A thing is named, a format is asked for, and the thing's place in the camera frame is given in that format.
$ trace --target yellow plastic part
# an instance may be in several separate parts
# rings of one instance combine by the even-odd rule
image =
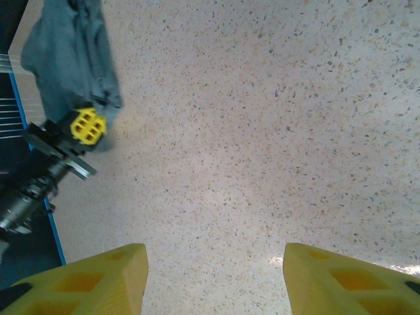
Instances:
[[[0,314],[138,315],[147,275],[145,246],[126,245],[19,281],[33,288]]]
[[[102,135],[106,135],[106,118],[98,116],[95,108],[82,108],[77,110],[79,115],[70,125],[74,138],[88,146],[96,144]]]
[[[420,279],[316,247],[286,245],[283,274],[293,315],[416,315]]]

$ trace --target speckled floor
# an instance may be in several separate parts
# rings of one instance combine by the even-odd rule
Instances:
[[[104,1],[125,108],[69,262],[145,243],[144,314],[289,314],[286,242],[420,274],[417,1]]]

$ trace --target gray cloth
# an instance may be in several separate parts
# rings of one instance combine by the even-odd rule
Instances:
[[[94,106],[110,127],[120,111],[100,0],[45,0],[21,63],[35,75],[45,115],[53,122],[74,108]]]

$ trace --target blue edge trim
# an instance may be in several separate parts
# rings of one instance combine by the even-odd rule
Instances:
[[[16,80],[14,78],[13,73],[9,73],[9,77],[10,77],[10,82],[12,83],[14,97],[16,98],[16,103],[17,103],[18,108],[19,108],[20,118],[22,119],[22,123],[23,123],[24,128],[27,129],[28,128],[28,123],[26,122],[26,116],[25,116],[24,108],[22,106],[22,102],[20,101],[18,85],[16,84]],[[48,209],[49,208],[48,199],[45,198],[44,202],[45,202],[45,208]],[[66,264],[66,258],[64,257],[63,248],[61,247],[60,238],[58,237],[57,227],[55,225],[54,217],[51,213],[48,214],[48,219],[50,220],[51,229],[52,229],[52,233],[54,234],[54,239],[55,239],[55,243],[57,245],[58,255],[60,256],[61,264],[65,265]]]

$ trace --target blue-gray fabric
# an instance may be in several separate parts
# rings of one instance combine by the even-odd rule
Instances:
[[[110,127],[122,107],[100,0],[45,0],[21,64],[35,75],[53,122],[94,106]]]

